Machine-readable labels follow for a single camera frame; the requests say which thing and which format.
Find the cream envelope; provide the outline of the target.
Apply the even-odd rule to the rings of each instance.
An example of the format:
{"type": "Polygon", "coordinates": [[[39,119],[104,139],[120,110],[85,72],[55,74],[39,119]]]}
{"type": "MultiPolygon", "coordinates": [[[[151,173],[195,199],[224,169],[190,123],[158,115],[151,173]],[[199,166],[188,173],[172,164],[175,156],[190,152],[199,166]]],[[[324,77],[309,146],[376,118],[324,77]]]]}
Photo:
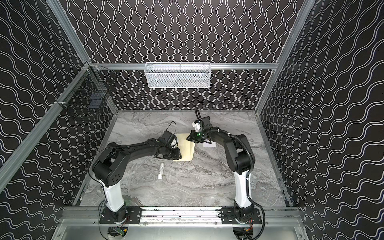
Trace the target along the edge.
{"type": "Polygon", "coordinates": [[[174,162],[189,162],[193,159],[195,143],[187,140],[189,135],[190,134],[176,134],[178,138],[178,148],[180,149],[182,158],[174,160],[174,162]]]}

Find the white paper letter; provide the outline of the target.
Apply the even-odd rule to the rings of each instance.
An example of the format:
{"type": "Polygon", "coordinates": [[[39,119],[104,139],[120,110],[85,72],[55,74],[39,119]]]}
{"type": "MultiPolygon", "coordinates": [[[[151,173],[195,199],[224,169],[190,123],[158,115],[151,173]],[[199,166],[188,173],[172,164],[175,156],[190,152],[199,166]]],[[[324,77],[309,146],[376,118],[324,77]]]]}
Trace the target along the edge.
{"type": "Polygon", "coordinates": [[[204,142],[203,146],[205,148],[215,148],[216,147],[216,143],[215,142],[204,142]]]}

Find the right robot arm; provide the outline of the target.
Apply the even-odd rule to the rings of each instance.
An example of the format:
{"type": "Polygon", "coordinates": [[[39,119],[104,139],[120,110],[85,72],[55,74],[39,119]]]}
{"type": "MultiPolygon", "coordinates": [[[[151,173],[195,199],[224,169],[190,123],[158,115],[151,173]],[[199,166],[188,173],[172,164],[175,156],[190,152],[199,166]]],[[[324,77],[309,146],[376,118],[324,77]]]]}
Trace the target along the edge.
{"type": "Polygon", "coordinates": [[[196,111],[197,119],[193,123],[187,141],[195,144],[215,142],[225,151],[228,167],[235,176],[235,209],[242,215],[252,212],[255,203],[251,197],[250,175],[254,169],[255,156],[245,135],[234,135],[211,124],[210,117],[201,117],[196,111]]]}

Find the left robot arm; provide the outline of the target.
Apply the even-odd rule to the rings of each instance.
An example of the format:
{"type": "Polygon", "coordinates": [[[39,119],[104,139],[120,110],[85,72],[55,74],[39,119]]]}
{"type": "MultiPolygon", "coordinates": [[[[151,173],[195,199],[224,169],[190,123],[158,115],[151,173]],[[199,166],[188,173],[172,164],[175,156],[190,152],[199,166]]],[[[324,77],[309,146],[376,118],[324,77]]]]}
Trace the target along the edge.
{"type": "Polygon", "coordinates": [[[136,144],[110,143],[99,155],[92,166],[92,172],[103,186],[109,211],[117,213],[126,205],[121,181],[127,174],[128,167],[149,157],[166,161],[180,160],[182,154],[176,134],[164,131],[158,138],[149,138],[136,144]]]}

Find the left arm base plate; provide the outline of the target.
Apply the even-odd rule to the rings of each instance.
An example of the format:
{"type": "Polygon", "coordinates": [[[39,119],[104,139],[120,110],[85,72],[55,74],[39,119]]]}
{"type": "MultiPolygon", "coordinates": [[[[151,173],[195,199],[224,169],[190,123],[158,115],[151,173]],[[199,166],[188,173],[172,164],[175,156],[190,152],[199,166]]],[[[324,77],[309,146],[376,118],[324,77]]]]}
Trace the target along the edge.
{"type": "Polygon", "coordinates": [[[105,207],[99,218],[100,224],[139,224],[143,209],[123,206],[116,212],[105,207]]]}

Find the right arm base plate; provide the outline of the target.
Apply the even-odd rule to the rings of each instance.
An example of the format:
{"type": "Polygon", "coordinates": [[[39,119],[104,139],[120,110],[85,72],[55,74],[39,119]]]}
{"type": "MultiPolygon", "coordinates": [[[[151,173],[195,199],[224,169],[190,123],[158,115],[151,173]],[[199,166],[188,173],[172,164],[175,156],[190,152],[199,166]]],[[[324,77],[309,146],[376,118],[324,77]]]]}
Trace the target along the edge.
{"type": "Polygon", "coordinates": [[[218,217],[221,219],[223,225],[234,224],[249,224],[252,221],[253,224],[261,224],[262,216],[259,209],[254,206],[240,209],[238,207],[222,207],[218,217]]]}

